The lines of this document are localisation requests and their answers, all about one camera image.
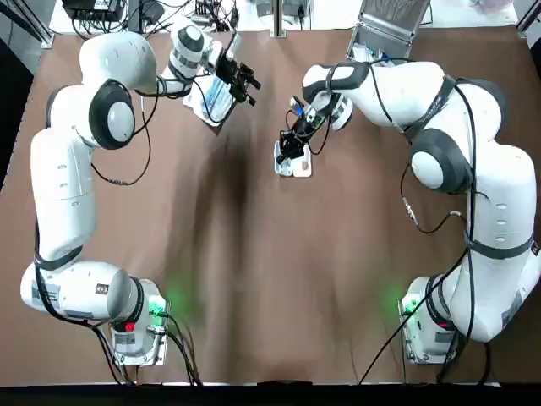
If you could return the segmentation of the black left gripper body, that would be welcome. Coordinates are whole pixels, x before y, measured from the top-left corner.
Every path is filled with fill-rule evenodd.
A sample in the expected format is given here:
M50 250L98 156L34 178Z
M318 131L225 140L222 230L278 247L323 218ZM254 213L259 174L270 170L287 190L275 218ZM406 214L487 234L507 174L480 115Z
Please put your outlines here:
M226 54L221 55L216 65L215 75L226 85L230 85L237 91L244 90L241 79L244 64L236 59L228 59Z

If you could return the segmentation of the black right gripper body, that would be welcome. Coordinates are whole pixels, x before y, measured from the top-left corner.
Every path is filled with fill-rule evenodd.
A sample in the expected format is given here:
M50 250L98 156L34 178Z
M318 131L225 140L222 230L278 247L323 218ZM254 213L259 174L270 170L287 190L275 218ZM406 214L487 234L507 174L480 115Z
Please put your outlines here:
M318 111L308 105L296 106L292 111L297 116L292 125L292 139L297 143L307 143L328 118L325 110Z

